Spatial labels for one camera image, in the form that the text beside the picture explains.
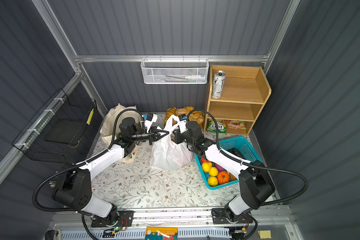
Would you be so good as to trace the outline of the white plastic grocery bag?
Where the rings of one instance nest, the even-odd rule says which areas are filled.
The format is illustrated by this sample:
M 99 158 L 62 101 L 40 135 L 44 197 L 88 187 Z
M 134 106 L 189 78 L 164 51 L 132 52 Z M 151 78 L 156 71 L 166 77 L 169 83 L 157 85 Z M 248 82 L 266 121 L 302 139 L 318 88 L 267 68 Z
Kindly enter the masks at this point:
M 152 170 L 175 171 L 191 162 L 194 154 L 188 150 L 187 144 L 172 141 L 173 131 L 179 129 L 178 121 L 177 116 L 171 115 L 164 127 L 170 134 L 153 143 L 149 161 Z

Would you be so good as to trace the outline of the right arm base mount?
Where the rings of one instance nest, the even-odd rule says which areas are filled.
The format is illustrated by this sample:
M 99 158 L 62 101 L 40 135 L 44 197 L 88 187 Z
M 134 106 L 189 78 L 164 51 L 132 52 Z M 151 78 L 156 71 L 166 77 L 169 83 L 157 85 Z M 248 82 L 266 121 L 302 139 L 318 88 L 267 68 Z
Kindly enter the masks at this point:
M 215 225 L 222 224 L 251 224 L 253 220 L 244 213 L 235 215 L 229 208 L 212 208 L 211 215 Z

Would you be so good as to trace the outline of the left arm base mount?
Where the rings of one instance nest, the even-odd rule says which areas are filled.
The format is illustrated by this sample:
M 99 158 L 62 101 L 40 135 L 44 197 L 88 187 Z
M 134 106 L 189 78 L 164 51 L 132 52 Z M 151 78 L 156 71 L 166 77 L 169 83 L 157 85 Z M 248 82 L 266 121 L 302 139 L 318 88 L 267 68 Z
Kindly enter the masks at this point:
M 112 210 L 107 217 L 94 216 L 92 218 L 92 228 L 121 228 L 130 227 L 134 219 L 134 211 Z

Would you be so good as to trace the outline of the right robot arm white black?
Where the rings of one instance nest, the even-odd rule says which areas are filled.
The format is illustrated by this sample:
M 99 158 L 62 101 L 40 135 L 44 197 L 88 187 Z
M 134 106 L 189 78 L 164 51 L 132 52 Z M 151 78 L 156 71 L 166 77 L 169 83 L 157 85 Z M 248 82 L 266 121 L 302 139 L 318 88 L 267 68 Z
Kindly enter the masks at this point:
M 187 148 L 192 153 L 199 157 L 206 157 L 208 161 L 218 164 L 239 181 L 240 194 L 225 206 L 225 216 L 228 221 L 235 222 L 241 214 L 257 210 L 261 206 L 283 203 L 295 199 L 308 189 L 309 182 L 307 178 L 299 173 L 269 168 L 261 161 L 251 162 L 224 150 L 217 140 L 214 141 L 206 138 L 199 124 L 189 120 L 190 116 L 175 116 L 179 125 L 174 129 L 175 143 L 187 144 Z M 275 185 L 272 182 L 270 172 L 279 172 L 300 178 L 304 185 L 299 191 L 290 196 L 267 202 L 268 197 L 275 191 Z

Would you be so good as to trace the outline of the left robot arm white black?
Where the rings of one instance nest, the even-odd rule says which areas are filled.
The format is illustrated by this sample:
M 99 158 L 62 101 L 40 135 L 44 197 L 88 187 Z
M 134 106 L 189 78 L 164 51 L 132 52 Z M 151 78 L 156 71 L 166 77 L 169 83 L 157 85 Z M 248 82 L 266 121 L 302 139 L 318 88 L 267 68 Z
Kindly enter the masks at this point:
M 138 124 L 133 117 L 122 119 L 122 114 L 128 110 L 121 111 L 114 122 L 110 145 L 99 154 L 61 170 L 41 182 L 33 192 L 33 205 L 44 212 L 72 211 L 108 218 L 116 207 L 93 195 L 92 180 L 113 163 L 127 157 L 135 148 L 136 142 L 149 141 L 152 144 L 170 134 L 169 131 L 153 126 L 157 115 L 143 115 L 138 110 L 133 111 L 139 115 L 141 123 Z M 64 208 L 45 207 L 38 201 L 41 188 L 55 177 L 59 179 L 52 198 L 63 204 Z

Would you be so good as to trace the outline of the teal plastic fruit basket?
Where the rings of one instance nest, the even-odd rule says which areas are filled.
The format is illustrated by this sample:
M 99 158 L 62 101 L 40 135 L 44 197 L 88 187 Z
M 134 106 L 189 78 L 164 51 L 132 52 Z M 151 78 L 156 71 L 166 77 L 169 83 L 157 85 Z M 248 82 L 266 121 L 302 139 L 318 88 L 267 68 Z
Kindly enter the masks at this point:
M 258 160 L 258 161 L 262 162 L 260 156 L 257 154 L 255 149 L 252 147 L 250 142 L 245 137 L 239 136 L 239 137 L 222 140 L 222 141 L 219 141 L 219 144 L 220 144 L 220 147 L 226 151 L 228 151 L 232 148 L 236 148 L 244 156 L 245 160 L 248 160 L 251 162 L 255 162 L 256 160 Z M 199 157 L 197 154 L 195 154 L 195 160 L 198 164 L 201 176 L 202 176 L 208 189 L 217 190 L 217 189 L 227 187 L 229 185 L 239 182 L 238 180 L 230 180 L 229 182 L 226 182 L 222 185 L 218 184 L 217 186 L 212 187 L 208 183 L 208 178 L 210 177 L 209 173 L 203 171 L 201 157 Z

